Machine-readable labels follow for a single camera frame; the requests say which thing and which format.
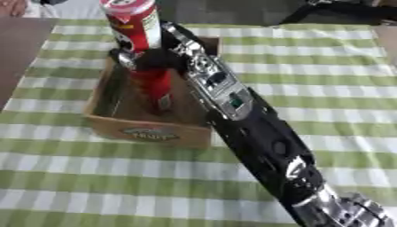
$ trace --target cardboard tray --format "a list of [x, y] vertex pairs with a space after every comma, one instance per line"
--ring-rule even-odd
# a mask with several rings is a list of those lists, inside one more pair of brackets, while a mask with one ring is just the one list
[[[213, 53], [218, 53], [217, 38], [202, 38]], [[171, 111], [156, 115], [146, 111], [128, 72], [110, 58], [97, 87], [85, 107], [84, 116], [101, 136], [206, 148], [211, 128], [205, 112], [188, 91], [181, 76], [171, 70]]]

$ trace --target chrome metal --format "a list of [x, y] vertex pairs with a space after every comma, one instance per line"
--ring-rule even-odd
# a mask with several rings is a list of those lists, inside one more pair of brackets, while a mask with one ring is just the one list
[[233, 121], [244, 119], [252, 110], [253, 97], [223, 61], [208, 56], [203, 47], [179, 32], [172, 23], [162, 27], [180, 41], [174, 49], [189, 57], [186, 81], [206, 110], [217, 109]]
[[394, 227], [393, 220], [378, 203], [360, 193], [338, 197], [327, 184], [293, 208], [307, 226]]
[[288, 180], [293, 180], [298, 178], [300, 171], [302, 171], [306, 167], [306, 162], [301, 159], [300, 156], [297, 156], [293, 161], [288, 164], [287, 171], [285, 173], [285, 177]]
[[129, 71], [136, 70], [136, 63], [135, 63], [136, 58], [138, 58], [138, 56], [133, 51], [125, 51], [125, 50], [121, 50], [118, 56], [120, 64], [123, 67], [126, 67]]

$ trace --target pringles can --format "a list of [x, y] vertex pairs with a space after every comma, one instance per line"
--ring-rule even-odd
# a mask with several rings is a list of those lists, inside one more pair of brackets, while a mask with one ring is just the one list
[[[161, 46], [155, 0], [100, 0], [114, 37], [124, 50], [139, 54]], [[170, 73], [166, 68], [131, 71], [140, 98], [153, 112], [171, 108]]]

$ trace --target tablecloth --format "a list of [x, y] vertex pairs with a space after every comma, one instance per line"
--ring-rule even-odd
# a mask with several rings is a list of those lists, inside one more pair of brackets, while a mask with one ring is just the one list
[[[189, 27], [222, 38], [329, 184], [397, 216], [397, 74], [370, 27]], [[82, 109], [114, 45], [103, 20], [60, 20], [26, 71], [0, 115], [0, 226], [296, 226], [215, 133], [206, 150], [97, 136]]]

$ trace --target red lid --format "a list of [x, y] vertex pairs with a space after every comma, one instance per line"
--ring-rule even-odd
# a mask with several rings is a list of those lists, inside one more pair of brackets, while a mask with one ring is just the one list
[[100, 0], [106, 12], [138, 14], [154, 4], [154, 0]]

